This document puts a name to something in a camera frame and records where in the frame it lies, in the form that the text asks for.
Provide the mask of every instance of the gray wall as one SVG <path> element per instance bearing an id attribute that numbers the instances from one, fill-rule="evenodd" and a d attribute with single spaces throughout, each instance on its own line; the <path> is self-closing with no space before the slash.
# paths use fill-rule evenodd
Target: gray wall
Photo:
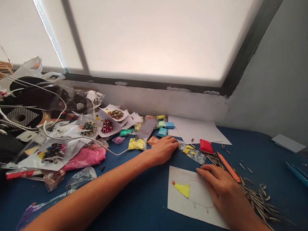
<path id="1" fill-rule="evenodd" d="M 96 88 L 104 102 L 142 115 L 214 120 L 217 125 L 279 133 L 308 146 L 307 0 L 284 0 L 230 99 L 190 92 L 153 90 L 75 81 Z"/>

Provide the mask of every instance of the hand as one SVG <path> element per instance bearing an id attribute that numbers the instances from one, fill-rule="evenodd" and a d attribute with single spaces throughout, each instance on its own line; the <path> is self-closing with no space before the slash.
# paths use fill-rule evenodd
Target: hand
<path id="1" fill-rule="evenodd" d="M 172 152 L 179 146 L 176 138 L 166 136 L 161 138 L 151 149 L 144 151 L 152 166 L 161 165 L 167 162 Z"/>
<path id="2" fill-rule="evenodd" d="M 197 172 L 206 179 L 213 203 L 231 230 L 269 230 L 259 220 L 243 189 L 227 171 L 215 165 L 203 165 L 197 168 Z"/>

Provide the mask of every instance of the orange pencil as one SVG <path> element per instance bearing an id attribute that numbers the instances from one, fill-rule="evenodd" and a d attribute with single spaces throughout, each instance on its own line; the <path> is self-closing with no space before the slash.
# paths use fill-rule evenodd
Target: orange pencil
<path id="1" fill-rule="evenodd" d="M 219 152 L 217 152 L 218 157 L 220 158 L 221 162 L 225 165 L 225 167 L 228 169 L 229 173 L 231 174 L 231 176 L 233 177 L 233 179 L 235 179 L 235 181 L 237 183 L 240 183 L 241 180 L 240 178 L 237 176 L 237 174 L 233 171 L 233 168 L 231 168 L 231 166 L 228 164 L 228 162 L 224 159 L 224 157 L 219 154 Z"/>

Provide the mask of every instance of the hedgehog drawing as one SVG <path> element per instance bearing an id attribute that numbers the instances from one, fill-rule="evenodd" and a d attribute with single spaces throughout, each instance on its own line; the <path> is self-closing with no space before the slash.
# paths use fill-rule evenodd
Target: hedgehog drawing
<path id="1" fill-rule="evenodd" d="M 172 184 L 184 197 L 193 203 L 194 208 L 200 205 L 205 207 L 206 212 L 209 213 L 209 209 L 214 207 L 213 201 L 207 199 L 211 198 L 208 189 L 201 182 L 191 180 L 184 185 L 180 185 L 173 181 Z M 208 197 L 200 197 L 200 194 L 207 194 Z"/>

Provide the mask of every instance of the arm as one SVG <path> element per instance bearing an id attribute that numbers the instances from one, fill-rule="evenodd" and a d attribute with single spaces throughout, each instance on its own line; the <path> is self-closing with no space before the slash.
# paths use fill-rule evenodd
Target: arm
<path id="1" fill-rule="evenodd" d="M 231 230 L 270 231 L 261 223 L 243 189 L 227 171 L 215 165 L 203 165 L 197 172 L 206 179 L 213 203 Z"/>
<path id="2" fill-rule="evenodd" d="M 119 167 L 65 197 L 32 221 L 24 231 L 85 230 L 118 193 L 148 168 L 165 163 L 179 146 L 171 136 L 159 140 Z"/>

